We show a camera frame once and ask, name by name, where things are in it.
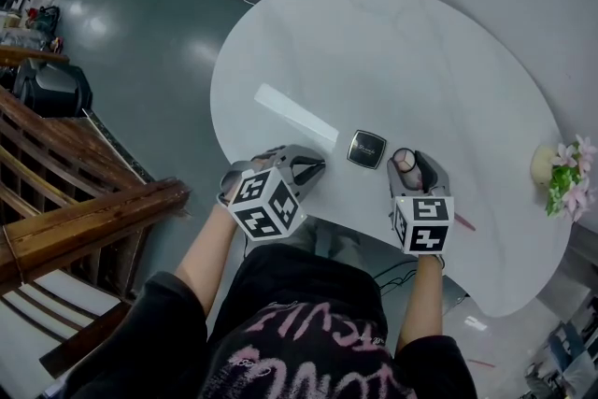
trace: white table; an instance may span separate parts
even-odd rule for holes
[[[542,94],[486,30],[437,0],[263,0],[226,39],[211,111],[229,161],[281,144],[321,151],[308,214],[394,246],[385,163],[400,147],[448,171],[456,211],[447,274],[489,316],[525,306],[554,273],[571,224],[530,177],[560,133]],[[347,161],[356,130],[387,139],[376,170]]]

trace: black and white marker cube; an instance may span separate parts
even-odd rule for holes
[[[290,236],[307,218],[275,167],[244,172],[228,209],[254,241]]]
[[[396,196],[393,208],[393,227],[403,252],[445,252],[455,218],[452,196]]]

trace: floor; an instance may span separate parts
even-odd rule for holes
[[[93,88],[93,111],[155,178],[177,176],[193,189],[191,217],[158,225],[145,250],[137,287],[158,270],[172,271],[201,228],[228,162],[214,134],[209,88],[221,45],[250,7],[240,0],[55,0],[62,9],[64,52]],[[326,238],[319,246],[326,251]],[[235,238],[217,306],[240,265],[244,241]],[[402,253],[373,238],[363,241],[373,275]],[[378,281],[402,277],[409,265]],[[410,283],[386,294],[389,346],[405,313]],[[523,394],[523,371],[558,320],[539,301],[502,319],[485,318],[445,279],[445,330],[474,375],[480,397]],[[208,318],[208,325],[214,314]]]

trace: vase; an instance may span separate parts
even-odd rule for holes
[[[557,156],[556,149],[547,145],[540,145],[535,149],[532,157],[530,173],[534,183],[538,186],[548,188],[552,179],[552,159]]]

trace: gray floor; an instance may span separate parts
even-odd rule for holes
[[[165,221],[150,236],[139,268],[140,285],[158,270],[176,268],[214,203],[228,162],[210,117],[211,75],[224,39],[250,6],[240,0],[55,0],[55,4],[62,10],[58,34],[64,37],[64,52],[83,68],[92,85],[93,111],[152,176],[176,176],[193,189],[188,204],[192,217]],[[242,260],[243,247],[238,235],[217,305]],[[373,238],[365,238],[363,248],[372,274],[404,258]],[[381,279],[403,276],[409,266]],[[411,282],[383,298],[389,345],[398,336],[410,287]],[[463,290],[447,279],[445,309],[462,297]]]

